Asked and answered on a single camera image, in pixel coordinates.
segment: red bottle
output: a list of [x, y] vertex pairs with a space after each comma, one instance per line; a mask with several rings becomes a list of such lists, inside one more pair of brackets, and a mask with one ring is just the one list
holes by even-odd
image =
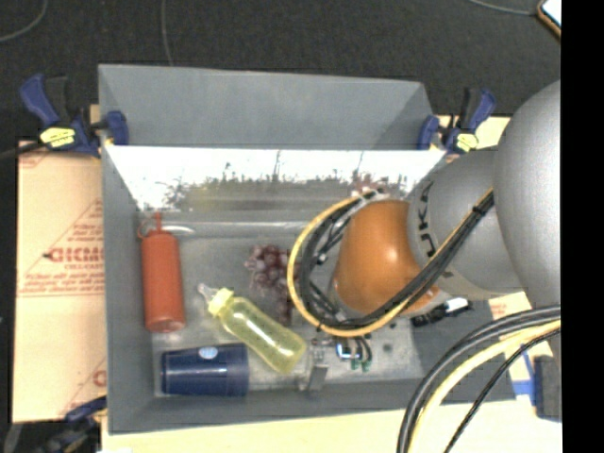
[[174, 332], [186, 322], [178, 240], [161, 228], [159, 212], [155, 219], [156, 228], [141, 242], [144, 325], [151, 332]]

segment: blue clamp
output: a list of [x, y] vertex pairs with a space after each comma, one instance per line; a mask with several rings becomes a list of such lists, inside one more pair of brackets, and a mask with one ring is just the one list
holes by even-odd
[[477, 128], [493, 114], [495, 106], [495, 97], [487, 89], [467, 89], [457, 122], [453, 124], [451, 120], [448, 127], [442, 127], [438, 117], [429, 115], [420, 128], [417, 149], [426, 150], [435, 144], [447, 155], [462, 155], [476, 149]]
[[[42, 121], [40, 141], [51, 151], [72, 151], [100, 157], [100, 141], [95, 134], [97, 129], [108, 129], [115, 144], [128, 144], [126, 117], [120, 111], [109, 112], [99, 123], [89, 124], [82, 113], [69, 118], [64, 106], [65, 79], [57, 78], [53, 82], [52, 98], [49, 98], [43, 74], [30, 77], [19, 89], [19, 94], [27, 110]], [[58, 109], [53, 102], [60, 103]]]

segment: blue container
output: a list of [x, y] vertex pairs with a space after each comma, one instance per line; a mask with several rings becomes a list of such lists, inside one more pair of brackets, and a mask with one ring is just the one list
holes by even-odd
[[165, 394], [244, 396], [248, 388], [245, 344], [209, 345], [161, 355], [161, 390]]

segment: bunch of grapes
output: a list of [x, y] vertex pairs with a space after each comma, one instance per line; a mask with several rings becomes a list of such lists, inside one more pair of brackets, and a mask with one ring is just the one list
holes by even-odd
[[[288, 326], [292, 320], [292, 300], [287, 287], [287, 264], [290, 250], [274, 244], [254, 245], [245, 268], [252, 273], [250, 288], [262, 296], [272, 296], [275, 300], [277, 320]], [[299, 266], [294, 267], [294, 279]]]

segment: black cable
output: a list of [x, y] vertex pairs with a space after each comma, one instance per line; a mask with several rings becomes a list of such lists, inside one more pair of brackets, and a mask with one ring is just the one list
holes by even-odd
[[[347, 204], [345, 207], [338, 210], [340, 216], [343, 216], [346, 212], [352, 210], [352, 208], [355, 207], [360, 200], [355, 200], [354, 202]], [[371, 325], [389, 310], [397, 307], [404, 300], [409, 299], [405, 309], [410, 307], [434, 284], [436, 279], [443, 273], [448, 264], [453, 260], [461, 245], [469, 236], [470, 232], [494, 204], [494, 195], [493, 192], [490, 191], [489, 193], [486, 193], [485, 196], [483, 196], [482, 199], [473, 207], [472, 212], [465, 217], [457, 229], [452, 233], [450, 239], [447, 240], [446, 245], [443, 246], [434, 257], [432, 257], [431, 261], [424, 267], [424, 269], [422, 269], [422, 271], [420, 271], [420, 273], [409, 284], [407, 284], [403, 290], [388, 300], [381, 307], [369, 314], [364, 315], [361, 318], [351, 318], [346, 319], [345, 321], [340, 321], [335, 316], [330, 318], [324, 316], [322, 317], [321, 322], [330, 327], [339, 327], [341, 329], [350, 330]], [[323, 223], [320, 224], [310, 235], [306, 248], [302, 254], [298, 288], [301, 297], [305, 298], [306, 302], [312, 301], [312, 297], [309, 295], [309, 289], [310, 273], [316, 265], [317, 256], [314, 254], [314, 249], [334, 223], [335, 220], [333, 220], [332, 217], [328, 217], [326, 220], [324, 220]]]
[[411, 432], [417, 421], [417, 417], [433, 391], [434, 384], [438, 384], [438, 376], [447, 369], [451, 363], [457, 361], [472, 349], [481, 348], [493, 341], [498, 341], [499, 337], [502, 335], [517, 332], [529, 327], [542, 326], [553, 320], [560, 319], [560, 317], [560, 306], [525, 310], [515, 314], [512, 319], [504, 317], [503, 319], [479, 327], [458, 341], [432, 367], [415, 390], [405, 411], [405, 417], [399, 430], [397, 451], [406, 452], [408, 450]]
[[510, 369], [512, 364], [525, 351], [531, 349], [533, 346], [535, 346], [538, 343], [542, 343], [543, 341], [546, 341], [547, 339], [550, 339], [550, 338], [554, 337], [555, 335], [560, 334], [560, 332], [561, 332], [561, 330], [558, 328], [556, 330], [552, 330], [551, 332], [547, 332], [547, 334], [544, 334], [543, 336], [536, 337], [535, 339], [533, 339], [532, 341], [529, 341], [526, 344], [521, 345], [503, 364], [501, 364], [501, 366], [499, 366], [499, 369], [497, 369], [497, 371], [495, 372], [493, 377], [491, 377], [491, 379], [489, 380], [489, 382], [487, 382], [487, 384], [484, 386], [482, 391], [480, 391], [480, 394], [474, 401], [472, 408], [470, 408], [470, 410], [465, 415], [465, 417], [461, 421], [458, 428], [455, 430], [455, 433], [453, 433], [453, 437], [451, 438], [448, 445], [446, 446], [444, 453], [450, 453], [450, 451], [453, 448], [453, 446], [455, 445], [455, 443], [460, 439], [461, 435], [463, 434], [463, 431], [467, 428], [467, 426], [470, 423], [470, 421], [472, 420], [472, 418], [478, 412], [478, 408], [480, 408], [480, 405], [484, 402], [484, 400], [486, 399], [486, 396], [493, 389], [493, 387], [496, 385], [496, 383], [501, 379], [501, 377], [506, 373], [506, 371], [508, 371], [508, 369]]
[[359, 336], [358, 339], [365, 348], [365, 360], [367, 362], [370, 362], [374, 358], [373, 351], [371, 350], [371, 345], [369, 345], [369, 343], [363, 336]]
[[43, 143], [28, 143], [19, 147], [7, 149], [6, 151], [0, 153], [0, 161], [3, 161], [4, 159], [14, 159], [17, 156], [22, 155], [23, 153], [35, 151], [36, 149], [40, 149], [41, 147], [44, 147]]

